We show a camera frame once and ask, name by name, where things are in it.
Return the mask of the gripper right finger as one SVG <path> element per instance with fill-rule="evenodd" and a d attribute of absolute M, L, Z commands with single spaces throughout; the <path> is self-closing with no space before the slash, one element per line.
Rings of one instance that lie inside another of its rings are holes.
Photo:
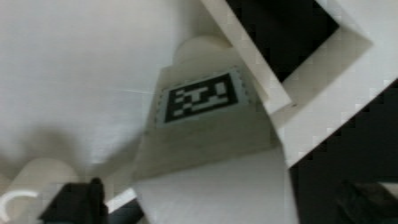
<path fill-rule="evenodd" d="M 344 181 L 335 211 L 335 224 L 398 224 L 398 182 Z"/>

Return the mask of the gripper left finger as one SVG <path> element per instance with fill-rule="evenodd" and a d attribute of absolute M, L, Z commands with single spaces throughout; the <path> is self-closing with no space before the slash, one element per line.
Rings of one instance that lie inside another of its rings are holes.
<path fill-rule="evenodd" d="M 42 224 L 108 224 L 105 186 L 99 178 L 67 183 L 39 215 Z"/>

